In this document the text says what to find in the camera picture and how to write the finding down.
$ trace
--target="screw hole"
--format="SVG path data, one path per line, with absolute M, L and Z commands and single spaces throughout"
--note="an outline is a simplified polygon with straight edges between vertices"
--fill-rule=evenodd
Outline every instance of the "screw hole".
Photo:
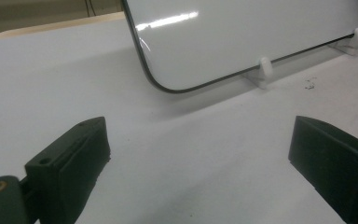
M 45 158 L 45 159 L 41 160 L 41 161 L 39 162 L 39 164 L 45 165 L 45 164 L 48 164 L 50 161 L 51 161 L 50 158 Z

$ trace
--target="white table surface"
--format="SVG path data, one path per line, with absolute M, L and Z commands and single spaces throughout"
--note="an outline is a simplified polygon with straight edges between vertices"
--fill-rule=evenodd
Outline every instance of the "white table surface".
M 77 223 L 343 223 L 287 155 L 296 115 L 358 137 L 358 56 L 275 65 L 267 91 L 234 77 L 172 95 L 147 81 L 125 21 L 0 40 L 0 175 L 25 177 L 36 153 L 105 116 L 112 160 Z

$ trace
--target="white plastic support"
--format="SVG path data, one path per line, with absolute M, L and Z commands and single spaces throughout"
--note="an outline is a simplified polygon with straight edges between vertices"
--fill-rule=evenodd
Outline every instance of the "white plastic support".
M 343 39 L 329 46 L 351 56 L 356 55 L 358 49 L 358 28 L 354 30 L 353 38 Z
M 260 68 L 258 70 L 245 74 L 249 80 L 262 90 L 267 88 L 267 81 L 272 77 L 272 75 L 272 63 L 271 60 L 266 57 L 260 59 Z

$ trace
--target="white wall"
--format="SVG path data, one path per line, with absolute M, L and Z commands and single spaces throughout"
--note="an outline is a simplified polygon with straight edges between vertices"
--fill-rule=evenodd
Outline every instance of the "white wall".
M 91 1 L 97 15 L 117 11 L 117 0 Z M 87 16 L 85 0 L 0 0 L 0 33 Z

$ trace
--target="whiteboard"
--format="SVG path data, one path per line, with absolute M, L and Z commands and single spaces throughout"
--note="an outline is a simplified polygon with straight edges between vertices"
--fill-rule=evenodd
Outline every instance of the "whiteboard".
M 353 34 L 353 0 L 123 0 L 149 80 L 192 91 Z

